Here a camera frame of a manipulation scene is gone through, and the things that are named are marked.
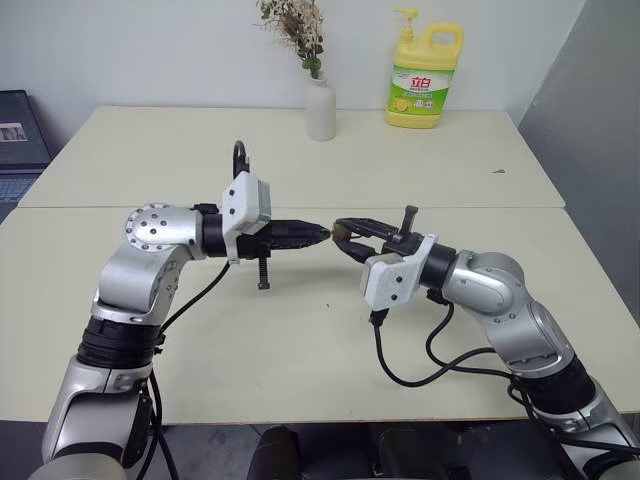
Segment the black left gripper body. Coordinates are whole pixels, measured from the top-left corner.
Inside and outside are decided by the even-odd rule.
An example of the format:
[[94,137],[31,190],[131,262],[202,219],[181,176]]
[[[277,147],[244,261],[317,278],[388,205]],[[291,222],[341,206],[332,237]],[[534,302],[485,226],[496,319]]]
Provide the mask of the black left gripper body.
[[238,255],[243,260],[258,261],[258,289],[270,288],[268,259],[273,243],[273,222],[269,222],[255,234],[242,234],[237,239]]

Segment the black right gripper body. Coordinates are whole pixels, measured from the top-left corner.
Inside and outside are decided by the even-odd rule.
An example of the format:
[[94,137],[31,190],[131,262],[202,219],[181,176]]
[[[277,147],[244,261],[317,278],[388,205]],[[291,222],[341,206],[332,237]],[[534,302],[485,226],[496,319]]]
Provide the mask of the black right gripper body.
[[413,222],[419,209],[413,205],[405,207],[402,224],[382,246],[382,253],[395,253],[401,257],[414,255],[424,240],[424,235],[413,232]]

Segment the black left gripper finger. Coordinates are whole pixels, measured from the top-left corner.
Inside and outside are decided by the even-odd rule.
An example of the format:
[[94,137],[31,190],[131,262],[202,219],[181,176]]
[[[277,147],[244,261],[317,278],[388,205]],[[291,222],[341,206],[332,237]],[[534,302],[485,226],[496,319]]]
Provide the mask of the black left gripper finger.
[[328,236],[293,236],[278,237],[278,250],[298,250],[318,245],[328,239]]
[[326,227],[303,220],[278,220],[278,236],[330,236],[331,232]]

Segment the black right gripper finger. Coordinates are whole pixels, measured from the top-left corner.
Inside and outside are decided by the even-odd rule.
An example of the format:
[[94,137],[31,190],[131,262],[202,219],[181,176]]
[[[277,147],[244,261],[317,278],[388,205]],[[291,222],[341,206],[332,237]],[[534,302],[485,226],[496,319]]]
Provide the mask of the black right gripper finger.
[[387,240],[398,229],[398,227],[371,218],[339,218],[335,221],[335,240],[371,237]]
[[337,240],[337,248],[358,263],[365,263],[369,258],[380,255],[375,248],[351,240]]

